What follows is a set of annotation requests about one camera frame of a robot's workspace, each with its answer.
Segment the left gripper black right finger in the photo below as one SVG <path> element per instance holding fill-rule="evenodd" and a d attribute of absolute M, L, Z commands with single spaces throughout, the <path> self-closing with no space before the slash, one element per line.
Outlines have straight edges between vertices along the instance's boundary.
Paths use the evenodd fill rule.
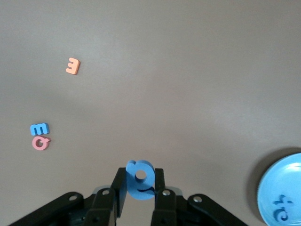
<path fill-rule="evenodd" d="M 150 226 L 247 226 L 206 195 L 188 199 L 165 185 L 164 170 L 155 169 L 155 208 Z"/>

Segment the blue letter x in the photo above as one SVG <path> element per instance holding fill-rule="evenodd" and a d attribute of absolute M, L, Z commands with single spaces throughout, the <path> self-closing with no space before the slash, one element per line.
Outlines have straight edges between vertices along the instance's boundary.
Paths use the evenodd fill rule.
<path fill-rule="evenodd" d="M 286 212 L 289 212 L 292 206 L 294 205 L 294 203 L 283 194 L 281 194 L 279 196 L 279 200 L 274 201 L 273 204 Z"/>

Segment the brown table cover sheet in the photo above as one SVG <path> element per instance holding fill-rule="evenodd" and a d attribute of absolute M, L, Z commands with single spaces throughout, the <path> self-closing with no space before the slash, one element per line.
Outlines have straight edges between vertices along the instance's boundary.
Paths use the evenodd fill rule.
<path fill-rule="evenodd" d="M 297 152 L 301 0 L 0 0 L 0 226 L 129 160 L 266 226 L 257 183 Z"/>

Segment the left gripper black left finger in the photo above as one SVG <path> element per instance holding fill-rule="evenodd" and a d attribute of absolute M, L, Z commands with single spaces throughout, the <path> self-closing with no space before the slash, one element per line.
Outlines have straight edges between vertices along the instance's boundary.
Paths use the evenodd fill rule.
<path fill-rule="evenodd" d="M 9 226 L 116 226 L 126 194 L 126 169 L 119 168 L 111 186 L 88 198 L 68 192 Z"/>

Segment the orange letter E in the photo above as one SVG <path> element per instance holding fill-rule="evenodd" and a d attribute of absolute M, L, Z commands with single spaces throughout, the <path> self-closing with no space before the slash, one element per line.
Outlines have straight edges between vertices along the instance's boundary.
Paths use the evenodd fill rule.
<path fill-rule="evenodd" d="M 67 68 L 65 71 L 69 74 L 76 75 L 79 69 L 80 61 L 73 57 L 69 58 L 69 63 L 67 64 Z"/>

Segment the blue letter m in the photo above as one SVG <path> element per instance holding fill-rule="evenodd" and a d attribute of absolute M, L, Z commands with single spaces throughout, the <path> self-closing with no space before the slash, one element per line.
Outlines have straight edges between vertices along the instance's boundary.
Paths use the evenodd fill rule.
<path fill-rule="evenodd" d="M 30 126 L 30 133 L 32 136 L 49 134 L 49 125 L 47 123 L 32 124 Z"/>

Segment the pinkish red letter Q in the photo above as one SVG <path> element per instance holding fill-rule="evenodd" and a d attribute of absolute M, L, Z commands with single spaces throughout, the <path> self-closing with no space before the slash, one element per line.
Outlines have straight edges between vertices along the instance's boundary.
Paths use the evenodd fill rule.
<path fill-rule="evenodd" d="M 32 146 L 38 151 L 43 151 L 48 148 L 50 141 L 51 139 L 48 137 L 36 136 L 32 140 Z"/>

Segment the blue plate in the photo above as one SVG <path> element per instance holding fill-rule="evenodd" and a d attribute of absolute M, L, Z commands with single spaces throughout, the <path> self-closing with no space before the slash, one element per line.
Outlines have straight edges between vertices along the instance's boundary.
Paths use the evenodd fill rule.
<path fill-rule="evenodd" d="M 283 194 L 294 205 L 286 222 L 277 222 L 273 204 Z M 262 219 L 268 226 L 301 226 L 301 153 L 284 157 L 264 173 L 257 190 L 257 205 Z"/>

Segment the blue letter a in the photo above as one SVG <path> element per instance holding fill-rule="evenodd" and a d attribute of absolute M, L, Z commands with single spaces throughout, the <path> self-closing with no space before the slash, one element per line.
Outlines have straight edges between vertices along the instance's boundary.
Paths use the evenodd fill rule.
<path fill-rule="evenodd" d="M 139 179 L 138 171 L 143 171 L 146 176 Z M 137 200 L 148 200 L 155 196 L 153 184 L 155 182 L 155 170 L 153 165 L 146 160 L 130 160 L 126 165 L 127 191 Z"/>

